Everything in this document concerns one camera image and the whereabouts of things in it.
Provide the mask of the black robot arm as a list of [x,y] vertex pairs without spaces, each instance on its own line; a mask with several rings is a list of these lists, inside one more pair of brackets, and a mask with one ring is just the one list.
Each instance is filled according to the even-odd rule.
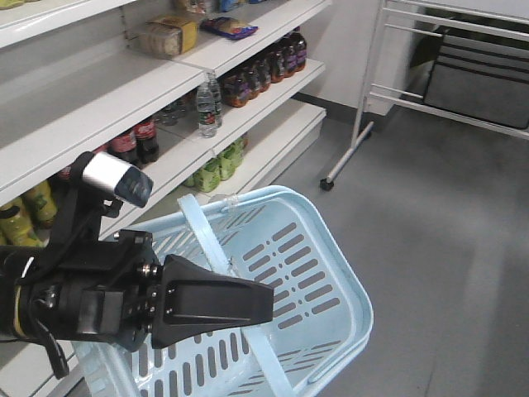
[[271,321],[274,290],[219,275],[175,254],[159,258],[148,232],[58,248],[1,250],[1,337],[44,344],[102,342],[130,352],[205,332]]

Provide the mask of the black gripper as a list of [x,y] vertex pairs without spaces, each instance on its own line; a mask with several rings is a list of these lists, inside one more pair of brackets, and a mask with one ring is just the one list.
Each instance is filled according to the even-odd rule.
[[60,341],[116,343],[135,351],[154,312],[154,349],[273,319],[272,287],[173,254],[161,270],[148,232],[122,230],[115,241],[79,238],[16,259],[16,335],[53,352]]

